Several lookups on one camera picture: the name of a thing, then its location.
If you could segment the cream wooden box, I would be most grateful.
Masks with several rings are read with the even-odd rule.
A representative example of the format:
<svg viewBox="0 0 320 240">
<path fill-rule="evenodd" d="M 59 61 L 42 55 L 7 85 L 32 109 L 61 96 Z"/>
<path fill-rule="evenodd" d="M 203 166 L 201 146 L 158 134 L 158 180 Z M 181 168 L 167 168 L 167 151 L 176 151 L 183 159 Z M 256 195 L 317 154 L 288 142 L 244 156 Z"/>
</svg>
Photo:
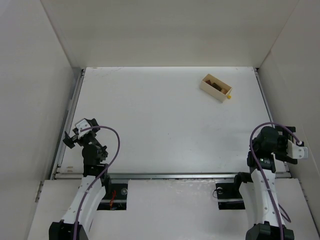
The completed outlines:
<svg viewBox="0 0 320 240">
<path fill-rule="evenodd" d="M 221 103 L 231 98 L 232 87 L 211 74 L 207 74 L 199 85 L 200 89 Z"/>
</svg>

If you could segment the dark arch wood block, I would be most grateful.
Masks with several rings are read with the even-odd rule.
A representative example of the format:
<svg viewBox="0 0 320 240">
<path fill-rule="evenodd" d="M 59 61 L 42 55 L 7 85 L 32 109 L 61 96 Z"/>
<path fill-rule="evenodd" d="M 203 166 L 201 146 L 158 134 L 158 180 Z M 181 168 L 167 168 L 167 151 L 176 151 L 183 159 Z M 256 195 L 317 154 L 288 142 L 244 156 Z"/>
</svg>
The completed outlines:
<svg viewBox="0 0 320 240">
<path fill-rule="evenodd" d="M 218 86 L 216 83 L 213 83 L 211 86 L 212 86 L 213 88 L 217 89 L 218 91 L 221 90 L 220 86 Z"/>
</svg>

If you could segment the light striped wood block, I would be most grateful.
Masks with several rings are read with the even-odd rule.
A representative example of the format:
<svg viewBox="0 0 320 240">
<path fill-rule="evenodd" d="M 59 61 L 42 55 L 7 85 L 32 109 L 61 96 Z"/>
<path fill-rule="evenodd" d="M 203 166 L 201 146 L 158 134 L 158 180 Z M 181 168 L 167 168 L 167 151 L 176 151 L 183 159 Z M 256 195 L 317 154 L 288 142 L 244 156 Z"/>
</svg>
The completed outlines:
<svg viewBox="0 0 320 240">
<path fill-rule="evenodd" d="M 227 91 L 226 89 L 222 88 L 222 89 L 220 90 L 220 92 L 223 93 L 223 94 L 226 94 L 228 91 Z"/>
</svg>

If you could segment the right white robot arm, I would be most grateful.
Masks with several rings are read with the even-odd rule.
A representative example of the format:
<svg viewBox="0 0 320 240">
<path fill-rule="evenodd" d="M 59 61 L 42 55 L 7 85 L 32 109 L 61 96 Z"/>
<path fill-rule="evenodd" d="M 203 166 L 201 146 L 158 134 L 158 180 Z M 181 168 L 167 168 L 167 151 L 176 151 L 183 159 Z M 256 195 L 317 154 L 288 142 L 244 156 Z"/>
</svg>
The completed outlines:
<svg viewBox="0 0 320 240">
<path fill-rule="evenodd" d="M 288 214 L 279 205 L 275 187 L 274 154 L 287 156 L 288 138 L 281 128 L 293 136 L 292 130 L 275 122 L 258 125 L 250 135 L 247 166 L 249 172 L 234 177 L 234 187 L 240 193 L 248 219 L 247 240 L 293 240 L 295 234 L 286 227 Z"/>
</svg>

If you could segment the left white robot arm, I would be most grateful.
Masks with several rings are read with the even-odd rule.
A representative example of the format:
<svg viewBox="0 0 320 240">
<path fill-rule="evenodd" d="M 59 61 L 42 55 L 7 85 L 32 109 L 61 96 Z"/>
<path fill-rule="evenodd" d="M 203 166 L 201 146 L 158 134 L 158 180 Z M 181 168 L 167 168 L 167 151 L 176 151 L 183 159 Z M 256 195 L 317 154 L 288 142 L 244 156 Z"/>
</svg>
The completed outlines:
<svg viewBox="0 0 320 240">
<path fill-rule="evenodd" d="M 52 222 L 48 236 L 50 240 L 87 240 L 94 215 L 101 200 L 111 185 L 108 176 L 107 146 L 96 139 L 102 127 L 96 119 L 83 118 L 72 130 L 74 136 L 65 133 L 63 143 L 72 149 L 75 144 L 82 147 L 83 177 L 76 195 L 60 221 Z"/>
</svg>

